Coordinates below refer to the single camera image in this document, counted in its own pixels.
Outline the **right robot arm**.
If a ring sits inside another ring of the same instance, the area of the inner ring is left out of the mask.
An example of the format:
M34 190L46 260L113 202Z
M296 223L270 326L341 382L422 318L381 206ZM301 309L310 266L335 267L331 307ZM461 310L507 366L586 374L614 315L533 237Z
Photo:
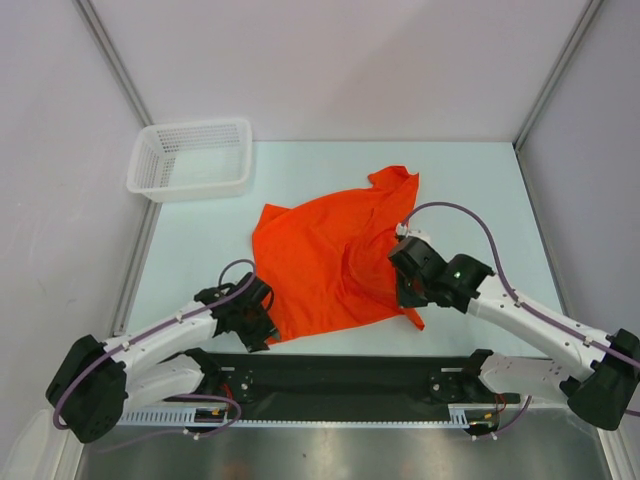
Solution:
M415 234L405 234L388 255L397 300L407 308L435 304L487 321L542 352L540 358L480 352L463 373L461 388L473 401L518 393L565 402L583 421L614 431L628 414L639 385L639 339L581 324L504 285L491 267L465 254L444 260Z

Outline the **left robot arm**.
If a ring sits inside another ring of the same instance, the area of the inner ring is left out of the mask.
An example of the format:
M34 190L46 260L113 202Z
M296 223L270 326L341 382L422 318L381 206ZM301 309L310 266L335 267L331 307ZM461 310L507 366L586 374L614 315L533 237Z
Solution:
M250 352L264 351L278 329L271 286L253 273L194 295L166 319L133 334L76 340L46 389L52 423L83 444L105 436L126 414L165 400L215 401L229 387L202 344L234 334Z

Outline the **orange t shirt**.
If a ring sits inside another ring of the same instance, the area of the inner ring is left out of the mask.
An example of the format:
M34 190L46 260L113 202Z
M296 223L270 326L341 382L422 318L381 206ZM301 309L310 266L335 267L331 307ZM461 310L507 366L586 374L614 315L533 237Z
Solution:
M413 209L418 175L389 166L367 188L325 195L295 208L264 206L252 234L258 277L275 293L270 316L283 342L403 316L387 258L397 224Z

